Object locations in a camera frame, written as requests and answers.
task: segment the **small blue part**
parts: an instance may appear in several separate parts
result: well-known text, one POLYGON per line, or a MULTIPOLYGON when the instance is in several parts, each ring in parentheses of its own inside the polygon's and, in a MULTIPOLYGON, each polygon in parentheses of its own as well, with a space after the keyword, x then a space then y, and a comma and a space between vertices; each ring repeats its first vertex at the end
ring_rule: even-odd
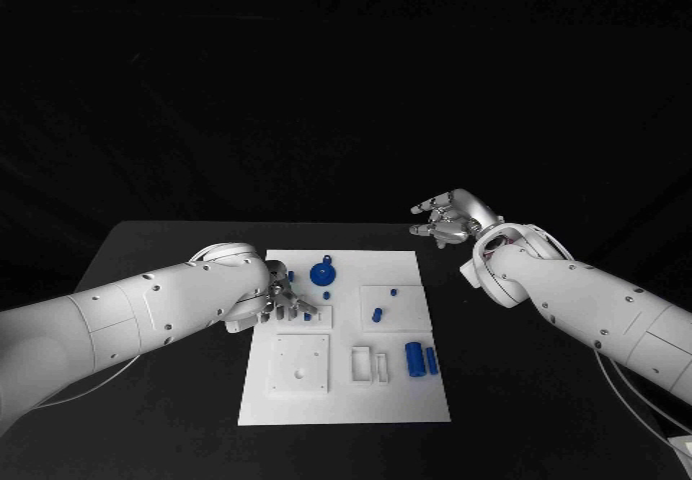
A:
POLYGON ((407 343, 409 375, 411 377, 426 376, 426 361, 423 359, 423 348, 419 342, 407 343))
POLYGON ((311 280, 321 287, 326 287, 337 278, 337 270, 332 266, 332 257, 325 255, 322 263, 318 263, 311 269, 311 280))
POLYGON ((439 370, 437 370, 437 360, 436 360, 436 350, 433 347, 429 347, 426 349, 426 355, 429 357, 429 369, 430 369, 430 374, 437 375, 439 370))

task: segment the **black table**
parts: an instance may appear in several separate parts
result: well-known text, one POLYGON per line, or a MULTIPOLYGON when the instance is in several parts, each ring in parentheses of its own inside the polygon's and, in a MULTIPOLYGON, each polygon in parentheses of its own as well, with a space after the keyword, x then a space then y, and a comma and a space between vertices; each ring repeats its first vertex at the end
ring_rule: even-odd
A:
POLYGON ((125 222, 78 290, 230 241, 263 256, 269 248, 416 250, 453 423, 238 427, 253 331, 233 335, 218 324, 18 422, 0 439, 0 478, 687 478, 609 390, 592 349, 528 302, 497 305, 459 273, 471 247, 440 251, 409 225, 125 222))

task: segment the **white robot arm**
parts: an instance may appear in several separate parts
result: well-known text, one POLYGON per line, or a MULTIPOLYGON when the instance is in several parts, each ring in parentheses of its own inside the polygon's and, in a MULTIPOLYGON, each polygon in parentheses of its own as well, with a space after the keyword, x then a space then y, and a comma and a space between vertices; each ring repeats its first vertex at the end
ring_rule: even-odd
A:
POLYGON ((432 212, 411 233, 440 248, 476 239, 462 273, 512 308, 528 298, 546 320, 692 404, 692 314, 638 285, 574 260, 534 225, 505 223, 455 190, 411 209, 432 212))
POLYGON ((71 383, 218 321, 237 333, 275 307, 318 313, 253 246, 214 245, 194 260, 0 313, 0 435, 71 383))

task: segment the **dark backdrop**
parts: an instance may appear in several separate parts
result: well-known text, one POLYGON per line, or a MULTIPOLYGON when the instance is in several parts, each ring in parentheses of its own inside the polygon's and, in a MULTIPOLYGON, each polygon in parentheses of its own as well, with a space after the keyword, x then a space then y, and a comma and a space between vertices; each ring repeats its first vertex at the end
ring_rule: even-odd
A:
POLYGON ((692 309, 690 13, 507 3, 0 3, 2 308, 123 220, 419 223, 462 187, 692 309))

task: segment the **black tabletop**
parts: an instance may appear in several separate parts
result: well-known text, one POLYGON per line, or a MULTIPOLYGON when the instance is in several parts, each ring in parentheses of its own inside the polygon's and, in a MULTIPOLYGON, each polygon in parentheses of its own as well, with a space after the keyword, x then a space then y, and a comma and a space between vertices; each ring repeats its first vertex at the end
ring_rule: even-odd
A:
POLYGON ((0 438, 0 478, 687 478, 609 390, 592 349, 530 303, 505 309, 471 287, 459 273, 471 246, 440 251, 409 225, 125 222, 78 290, 233 241, 262 255, 416 250, 452 423, 238 427, 253 331, 218 324, 89 396, 27 415, 0 438))

